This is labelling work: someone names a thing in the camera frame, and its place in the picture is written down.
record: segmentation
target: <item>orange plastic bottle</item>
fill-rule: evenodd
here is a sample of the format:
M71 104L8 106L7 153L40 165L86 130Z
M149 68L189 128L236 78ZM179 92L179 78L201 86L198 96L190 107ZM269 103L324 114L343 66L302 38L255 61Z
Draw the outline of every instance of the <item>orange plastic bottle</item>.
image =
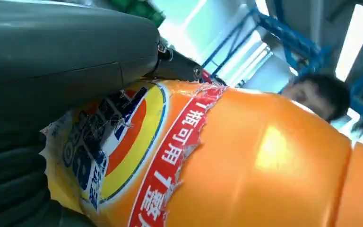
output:
M363 145L278 95L141 81L52 130L52 197L99 227L363 226Z

